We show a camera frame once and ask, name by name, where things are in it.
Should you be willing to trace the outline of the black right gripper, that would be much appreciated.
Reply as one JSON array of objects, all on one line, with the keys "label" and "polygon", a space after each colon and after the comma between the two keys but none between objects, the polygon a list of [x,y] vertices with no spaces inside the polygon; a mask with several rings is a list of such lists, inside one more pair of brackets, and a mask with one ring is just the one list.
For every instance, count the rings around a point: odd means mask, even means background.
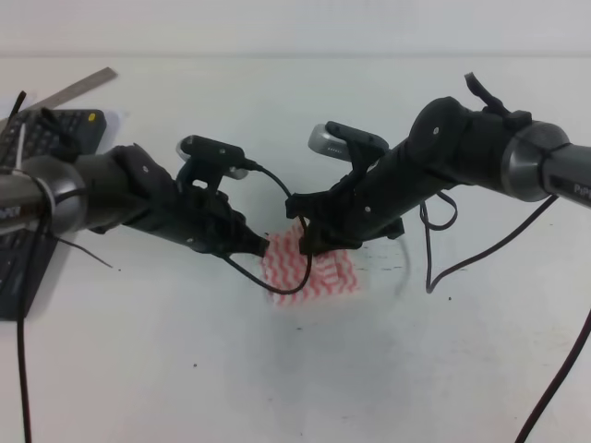
[{"label": "black right gripper", "polygon": [[352,171],[328,191],[297,194],[285,201],[288,219],[310,221],[299,239],[302,255],[322,255],[336,249],[358,249],[379,238],[404,234],[406,212],[404,156],[388,151],[381,157],[362,154]]}]

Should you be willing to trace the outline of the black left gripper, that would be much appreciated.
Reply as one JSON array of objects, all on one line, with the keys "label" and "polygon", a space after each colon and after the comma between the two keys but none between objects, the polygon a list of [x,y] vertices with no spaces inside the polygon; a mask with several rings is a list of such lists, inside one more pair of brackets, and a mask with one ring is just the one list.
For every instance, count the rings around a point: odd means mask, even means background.
[{"label": "black left gripper", "polygon": [[124,225],[131,229],[219,258],[263,258],[268,250],[270,242],[254,233],[227,195],[215,189],[162,177],[134,184],[124,196],[130,206]]}]

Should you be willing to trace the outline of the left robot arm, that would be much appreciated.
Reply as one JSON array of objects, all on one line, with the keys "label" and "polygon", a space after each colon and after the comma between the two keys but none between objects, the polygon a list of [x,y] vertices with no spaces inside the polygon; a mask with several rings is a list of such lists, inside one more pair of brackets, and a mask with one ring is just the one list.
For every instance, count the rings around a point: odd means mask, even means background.
[{"label": "left robot arm", "polygon": [[263,257],[269,242],[219,191],[222,179],[245,175],[252,162],[238,147],[207,142],[177,152],[184,164],[171,176],[140,146],[119,146],[73,162],[31,158],[1,175],[1,232],[40,227],[60,236],[118,226],[216,257]]}]

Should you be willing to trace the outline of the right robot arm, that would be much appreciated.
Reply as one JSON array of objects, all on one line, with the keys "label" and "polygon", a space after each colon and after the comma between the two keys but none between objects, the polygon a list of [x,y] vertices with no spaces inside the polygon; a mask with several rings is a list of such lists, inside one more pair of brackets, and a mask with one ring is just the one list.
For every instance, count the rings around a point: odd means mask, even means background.
[{"label": "right robot arm", "polygon": [[480,111],[453,97],[430,102],[409,135],[390,147],[381,137],[333,121],[314,128],[309,147],[350,162],[352,171],[329,190],[294,194],[289,218],[308,220],[304,255],[358,249],[403,234],[402,217],[444,189],[480,186],[525,202],[559,196],[590,204],[590,149],[559,127],[509,111],[474,74],[465,77]]}]

